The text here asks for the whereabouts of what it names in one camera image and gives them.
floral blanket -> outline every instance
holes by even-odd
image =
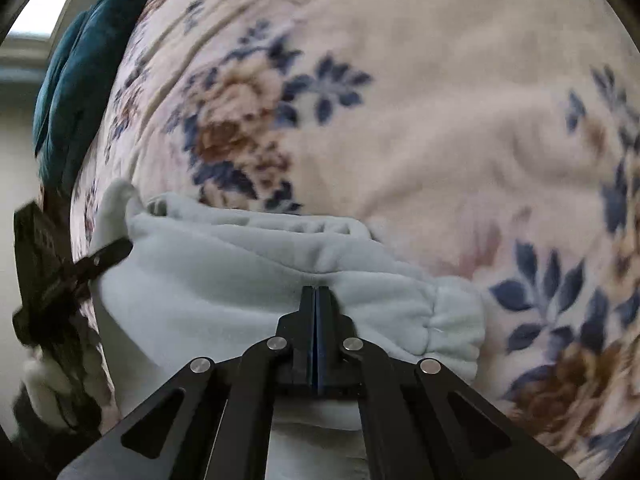
[[[604,0],[149,0],[75,255],[117,177],[357,218],[486,291],[474,386],[598,478],[640,413],[639,60]]]

metal screw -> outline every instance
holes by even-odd
[[[362,350],[364,343],[362,342],[362,339],[357,337],[348,337],[342,342],[342,346],[344,346],[345,350],[357,352],[358,350]]]
[[[271,350],[282,350],[287,346],[287,340],[280,336],[272,337],[267,341],[267,346]]]
[[[197,359],[194,359],[193,361],[191,361],[191,365],[189,366],[189,368],[191,368],[191,371],[194,374],[201,374],[209,370],[209,368],[211,368],[211,363],[209,362],[208,359],[205,359],[204,357],[198,357]]]
[[[436,359],[425,359],[420,363],[420,370],[426,374],[435,375],[442,370],[442,366]]]

pillow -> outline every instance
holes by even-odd
[[[51,99],[38,156],[44,186],[71,195],[146,1],[99,0],[88,11]]]
[[[71,54],[71,49],[76,42],[76,38],[82,31],[86,16],[86,10],[76,16],[75,20],[73,20],[63,34],[53,56],[51,56],[47,74],[44,76],[44,81],[38,93],[36,109],[33,115],[33,147],[36,156],[38,156],[38,152],[49,131],[49,108],[51,106],[51,100],[53,99],[53,92],[60,79],[60,72],[62,72],[66,60],[69,58],[69,54]]]

window pane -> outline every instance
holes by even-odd
[[[9,34],[51,36],[66,0],[29,0]]]

folded clothing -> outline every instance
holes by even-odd
[[[45,186],[71,195],[146,1],[98,0],[60,41],[33,122],[34,150]]]
[[[392,357],[433,357],[467,381],[475,376],[482,295],[462,278],[432,278],[397,261],[356,220],[222,210],[173,193],[145,208],[118,180],[98,210],[92,250],[122,236],[131,254],[92,295],[124,414],[194,357],[220,362],[273,335],[304,285],[329,286],[358,335]],[[312,465],[324,460],[302,459],[309,450],[334,457],[328,467],[340,478],[362,478],[359,429],[350,402],[279,403],[267,478],[325,478]]]

